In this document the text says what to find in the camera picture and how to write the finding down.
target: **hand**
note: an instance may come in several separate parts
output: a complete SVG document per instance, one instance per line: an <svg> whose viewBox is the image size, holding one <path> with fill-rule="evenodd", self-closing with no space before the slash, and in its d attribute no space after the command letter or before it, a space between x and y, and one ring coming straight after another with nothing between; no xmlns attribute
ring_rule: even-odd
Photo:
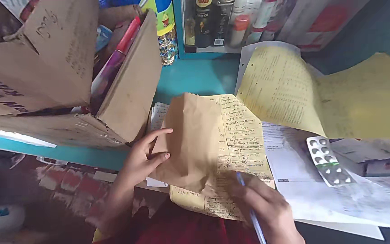
<svg viewBox="0 0 390 244"><path fill-rule="evenodd" d="M237 181L236 172L228 175L228 192L245 219L252 224L249 211L253 209L270 244L304 244L305 240L296 229L291 207L285 198L256 176L246 173L241 173L241 176L245 186Z"/></svg>
<svg viewBox="0 0 390 244"><path fill-rule="evenodd" d="M149 156L154 139L159 135L169 134L172 131L173 129L155 130L135 143L118 174L119 184L128 187L135 186L145 180L159 164L170 158L171 154L169 152L159 153L151 159L149 159Z"/></svg>

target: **paper bag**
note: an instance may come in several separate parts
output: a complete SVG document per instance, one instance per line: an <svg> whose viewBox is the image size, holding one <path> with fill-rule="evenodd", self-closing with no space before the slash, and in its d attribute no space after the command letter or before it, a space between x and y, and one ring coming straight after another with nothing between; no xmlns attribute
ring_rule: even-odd
<svg viewBox="0 0 390 244"><path fill-rule="evenodd" d="M216 175L220 116L220 105L210 98L190 93L173 98L162 127L174 131L159 136L152 151L171 157L150 177L208 195Z"/></svg>

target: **red cloth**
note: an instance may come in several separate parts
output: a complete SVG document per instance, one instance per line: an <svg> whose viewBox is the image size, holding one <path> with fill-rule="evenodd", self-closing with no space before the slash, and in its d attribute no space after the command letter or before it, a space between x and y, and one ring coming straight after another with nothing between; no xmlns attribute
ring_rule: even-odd
<svg viewBox="0 0 390 244"><path fill-rule="evenodd" d="M165 202L154 216L142 207L130 226L118 236L95 244L258 244L255 230L243 223L188 211L171 201Z"/></svg>

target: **pen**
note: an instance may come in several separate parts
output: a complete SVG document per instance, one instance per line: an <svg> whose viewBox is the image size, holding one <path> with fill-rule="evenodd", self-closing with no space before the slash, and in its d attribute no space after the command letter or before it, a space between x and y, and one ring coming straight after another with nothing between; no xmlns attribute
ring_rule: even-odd
<svg viewBox="0 0 390 244"><path fill-rule="evenodd" d="M243 181L242 175L240 172L236 172L237 180L240 182L242 186L245 186L245 181ZM258 223L258 219L255 216L253 209L249 210L249 215L251 216L252 224L255 227L255 231L257 232L258 240L261 244L267 244L266 239L264 239L263 231L261 230L260 224Z"/></svg>

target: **yellow notepad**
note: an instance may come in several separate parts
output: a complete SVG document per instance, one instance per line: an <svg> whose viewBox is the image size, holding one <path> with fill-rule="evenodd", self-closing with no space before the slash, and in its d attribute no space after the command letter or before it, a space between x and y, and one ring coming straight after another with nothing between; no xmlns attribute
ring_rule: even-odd
<svg viewBox="0 0 390 244"><path fill-rule="evenodd" d="M242 220L240 211L226 193L227 180L219 173L236 170L257 175L268 186L275 183L264 151L261 121L234 95L209 96L221 105L219 123L217 195L207 197L176 186L169 186L171 201L179 206L210 216Z"/></svg>
<svg viewBox="0 0 390 244"><path fill-rule="evenodd" d="M328 138L390 138L390 56L385 53L315 78L295 53L259 47L237 97L274 124Z"/></svg>

